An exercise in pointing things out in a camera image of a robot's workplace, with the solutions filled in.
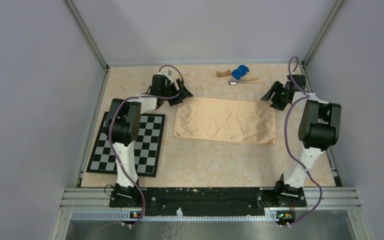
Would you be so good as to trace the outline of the orange cloth napkin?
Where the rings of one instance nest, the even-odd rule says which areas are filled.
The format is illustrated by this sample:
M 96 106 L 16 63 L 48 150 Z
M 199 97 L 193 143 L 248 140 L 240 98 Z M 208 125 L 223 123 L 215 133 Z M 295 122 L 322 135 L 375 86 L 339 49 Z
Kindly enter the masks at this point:
M 173 134 L 185 139 L 273 146 L 276 114 L 264 102 L 192 97 L 178 106 Z

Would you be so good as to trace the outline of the silver metal spoon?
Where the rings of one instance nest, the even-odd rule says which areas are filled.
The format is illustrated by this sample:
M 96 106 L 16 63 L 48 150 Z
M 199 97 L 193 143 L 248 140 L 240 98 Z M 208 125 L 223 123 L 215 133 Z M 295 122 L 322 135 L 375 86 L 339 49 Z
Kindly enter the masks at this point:
M 232 78 L 232 79 L 229 79 L 226 83 L 230 86 L 234 86 L 237 84 L 250 84 L 256 80 L 257 79 L 235 79 L 235 78 Z

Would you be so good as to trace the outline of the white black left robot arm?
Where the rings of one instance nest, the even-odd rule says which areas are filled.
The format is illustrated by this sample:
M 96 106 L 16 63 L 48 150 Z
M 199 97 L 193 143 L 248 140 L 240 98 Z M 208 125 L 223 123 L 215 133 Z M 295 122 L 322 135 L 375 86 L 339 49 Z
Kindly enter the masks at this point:
M 116 160 L 117 178 L 112 192 L 115 198 L 121 197 L 129 207 L 140 202 L 134 145 L 139 136 L 142 114 L 159 109 L 165 101 L 174 106 L 192 96 L 182 76 L 172 80 L 167 73 L 158 73 L 153 75 L 146 93 L 112 100 L 106 120 L 106 134 Z

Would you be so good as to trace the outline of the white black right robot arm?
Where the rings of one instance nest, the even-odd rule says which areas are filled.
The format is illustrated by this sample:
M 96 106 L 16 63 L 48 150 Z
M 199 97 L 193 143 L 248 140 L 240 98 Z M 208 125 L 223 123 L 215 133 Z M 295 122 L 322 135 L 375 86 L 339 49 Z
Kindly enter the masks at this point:
M 262 101 L 271 101 L 271 108 L 284 110 L 289 108 L 284 122 L 284 131 L 288 131 L 289 117 L 294 108 L 302 109 L 302 117 L 297 137 L 300 141 L 294 163 L 276 182 L 273 200 L 279 206 L 287 206 L 291 201 L 304 200 L 304 183 L 316 160 L 331 146 L 334 146 L 340 134 L 342 107 L 338 103 L 321 100 L 313 92 L 305 91 L 306 78 L 291 74 L 282 84 L 275 81 Z

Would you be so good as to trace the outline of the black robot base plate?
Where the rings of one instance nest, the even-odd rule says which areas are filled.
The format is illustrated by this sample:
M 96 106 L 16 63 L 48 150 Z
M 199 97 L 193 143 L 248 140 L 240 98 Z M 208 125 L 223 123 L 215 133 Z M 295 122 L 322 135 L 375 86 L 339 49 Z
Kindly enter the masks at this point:
M 186 217 L 262 216 L 266 208 L 306 207 L 303 200 L 278 199 L 273 187 L 148 187 L 137 199 L 110 195 L 109 206 L 144 210 L 146 217 L 174 216 L 178 211 Z

